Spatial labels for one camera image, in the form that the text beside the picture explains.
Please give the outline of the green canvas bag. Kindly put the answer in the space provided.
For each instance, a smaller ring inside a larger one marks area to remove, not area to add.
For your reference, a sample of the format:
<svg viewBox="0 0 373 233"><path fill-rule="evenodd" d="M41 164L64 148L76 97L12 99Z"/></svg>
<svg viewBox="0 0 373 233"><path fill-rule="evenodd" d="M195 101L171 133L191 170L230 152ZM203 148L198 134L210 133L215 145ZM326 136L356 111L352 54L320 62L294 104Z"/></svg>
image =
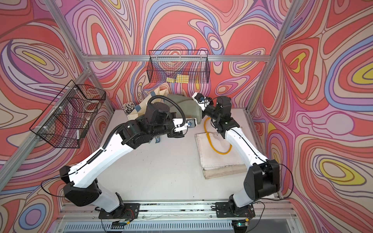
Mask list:
<svg viewBox="0 0 373 233"><path fill-rule="evenodd" d="M186 118L195 118L197 124L201 124L202 110L193 98L174 94L168 94L167 97L183 110Z"/></svg>

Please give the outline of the cream bag with yellow handles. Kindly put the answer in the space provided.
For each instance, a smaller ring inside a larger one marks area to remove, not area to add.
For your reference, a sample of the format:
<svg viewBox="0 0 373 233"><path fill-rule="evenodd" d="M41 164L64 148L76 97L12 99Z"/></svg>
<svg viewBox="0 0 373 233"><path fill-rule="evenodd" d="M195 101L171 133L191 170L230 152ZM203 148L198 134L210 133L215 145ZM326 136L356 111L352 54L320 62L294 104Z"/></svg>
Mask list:
<svg viewBox="0 0 373 233"><path fill-rule="evenodd" d="M204 133L196 134L196 144L202 170L219 168L231 165L244 165L244 162L233 149L233 146L224 140L219 133L210 132L207 126L211 118L204 122Z"/></svg>

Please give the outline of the cream canvas bag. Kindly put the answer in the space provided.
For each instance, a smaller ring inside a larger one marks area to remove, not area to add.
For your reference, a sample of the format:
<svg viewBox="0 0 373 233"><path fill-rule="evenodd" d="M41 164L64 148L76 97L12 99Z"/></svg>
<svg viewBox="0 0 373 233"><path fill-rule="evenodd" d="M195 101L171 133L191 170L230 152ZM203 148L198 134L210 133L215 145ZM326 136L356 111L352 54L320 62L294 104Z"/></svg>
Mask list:
<svg viewBox="0 0 373 233"><path fill-rule="evenodd" d="M246 173L247 167L245 165L231 165L212 169L203 169L205 179L214 179L239 173Z"/></svg>

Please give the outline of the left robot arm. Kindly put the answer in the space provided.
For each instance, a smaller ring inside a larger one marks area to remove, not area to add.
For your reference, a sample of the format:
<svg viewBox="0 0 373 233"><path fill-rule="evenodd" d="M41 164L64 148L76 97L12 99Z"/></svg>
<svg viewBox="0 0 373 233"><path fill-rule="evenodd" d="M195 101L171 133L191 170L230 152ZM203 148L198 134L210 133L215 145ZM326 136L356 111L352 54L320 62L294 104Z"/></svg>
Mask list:
<svg viewBox="0 0 373 233"><path fill-rule="evenodd" d="M175 107L181 114L180 118L162 102L148 104L145 114L116 126L104 144L88 158L75 166L61 168L61 179L65 182L64 198L76 206L92 204L107 213L122 210L124 204L120 195L108 191L99 183L98 176L121 157L156 136L181 137L181 132L176 129L185 126L186 117L178 105Z"/></svg>

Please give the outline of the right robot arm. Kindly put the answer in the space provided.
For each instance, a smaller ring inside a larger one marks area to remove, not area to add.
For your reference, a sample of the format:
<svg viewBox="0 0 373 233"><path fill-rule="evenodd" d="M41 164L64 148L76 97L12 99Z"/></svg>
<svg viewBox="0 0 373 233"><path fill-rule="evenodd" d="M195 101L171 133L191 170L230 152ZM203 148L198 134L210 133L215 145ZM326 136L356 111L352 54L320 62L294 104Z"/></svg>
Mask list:
<svg viewBox="0 0 373 233"><path fill-rule="evenodd" d="M213 127L230 143L247 168L241 191L231 195L233 208L248 206L280 189L280 165L269 160L249 141L240 125L231 116L231 99L226 96L216 98L197 93L194 100L200 106L203 116L212 120Z"/></svg>

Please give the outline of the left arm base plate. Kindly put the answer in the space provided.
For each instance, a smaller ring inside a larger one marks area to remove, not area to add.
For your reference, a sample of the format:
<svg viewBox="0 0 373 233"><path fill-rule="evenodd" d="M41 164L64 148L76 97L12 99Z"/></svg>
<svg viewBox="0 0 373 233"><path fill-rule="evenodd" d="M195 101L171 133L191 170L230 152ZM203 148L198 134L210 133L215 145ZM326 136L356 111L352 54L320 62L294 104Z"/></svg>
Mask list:
<svg viewBox="0 0 373 233"><path fill-rule="evenodd" d="M117 209L115 209L112 212L100 210L99 219L137 219L139 215L139 208L139 203L125 203L124 205L120 205Z"/></svg>

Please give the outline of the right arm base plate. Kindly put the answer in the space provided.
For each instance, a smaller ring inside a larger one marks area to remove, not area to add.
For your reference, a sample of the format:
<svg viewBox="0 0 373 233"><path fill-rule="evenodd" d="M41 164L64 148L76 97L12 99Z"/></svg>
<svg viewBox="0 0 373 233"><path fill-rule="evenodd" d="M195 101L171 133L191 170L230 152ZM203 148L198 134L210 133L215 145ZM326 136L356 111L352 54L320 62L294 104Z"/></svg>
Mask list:
<svg viewBox="0 0 373 233"><path fill-rule="evenodd" d="M211 206L211 209L216 212L217 218L248 218L255 217L255 211L252 205L244 207L236 207L231 202L216 202Z"/></svg>

